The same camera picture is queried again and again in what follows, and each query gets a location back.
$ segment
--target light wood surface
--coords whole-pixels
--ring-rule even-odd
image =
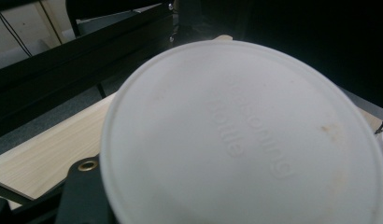
[[[70,166],[99,153],[106,111],[114,95],[0,156],[0,182],[37,198],[66,177]]]
[[[378,119],[377,117],[369,114],[368,112],[358,108],[363,115],[363,117],[366,119],[367,123],[369,124],[370,128],[372,129],[373,132],[375,132],[383,122],[382,119]]]

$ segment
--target black cable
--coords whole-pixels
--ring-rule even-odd
[[[2,15],[0,12],[0,20],[5,25],[6,29],[10,32],[10,34],[14,37],[14,39],[17,41],[17,43],[20,45],[22,50],[28,55],[28,57],[32,57],[32,53],[29,51],[28,48],[26,48],[25,44],[22,42],[21,38],[18,36],[17,32],[14,30],[14,28],[11,26],[11,24],[6,20],[6,18]]]

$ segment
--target white wall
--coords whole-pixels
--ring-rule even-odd
[[[42,5],[49,14],[50,20],[54,24],[57,34],[60,35],[61,41],[54,33],[54,29],[50,25]],[[54,48],[60,45],[61,42],[66,42],[62,33],[71,29],[66,14],[65,0],[43,0],[42,4],[36,2],[2,11],[2,14],[26,45],[43,40],[50,48]],[[0,21],[0,53],[18,47],[19,45],[14,37]]]

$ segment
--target plastic lid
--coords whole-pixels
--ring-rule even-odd
[[[121,223],[383,224],[383,158],[355,106],[257,45],[145,63],[107,113],[100,160]]]

